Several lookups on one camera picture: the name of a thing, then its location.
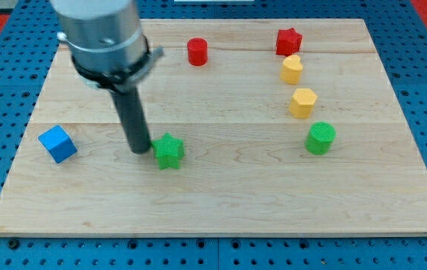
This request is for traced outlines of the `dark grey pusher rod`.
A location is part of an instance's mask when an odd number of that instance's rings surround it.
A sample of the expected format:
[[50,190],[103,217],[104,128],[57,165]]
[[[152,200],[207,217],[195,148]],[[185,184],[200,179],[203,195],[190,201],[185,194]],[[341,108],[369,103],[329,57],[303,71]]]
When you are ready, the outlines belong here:
[[134,154],[146,153],[151,147],[151,139],[137,88],[126,92],[112,90],[110,95],[130,150]]

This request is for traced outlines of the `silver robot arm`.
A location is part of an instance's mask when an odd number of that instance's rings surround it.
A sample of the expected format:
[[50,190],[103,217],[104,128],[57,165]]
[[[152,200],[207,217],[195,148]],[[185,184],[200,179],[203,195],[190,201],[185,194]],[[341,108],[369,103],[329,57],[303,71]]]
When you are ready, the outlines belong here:
[[130,150],[150,149],[150,136],[130,77],[146,63],[149,48],[134,0],[52,0],[79,75],[110,91]]

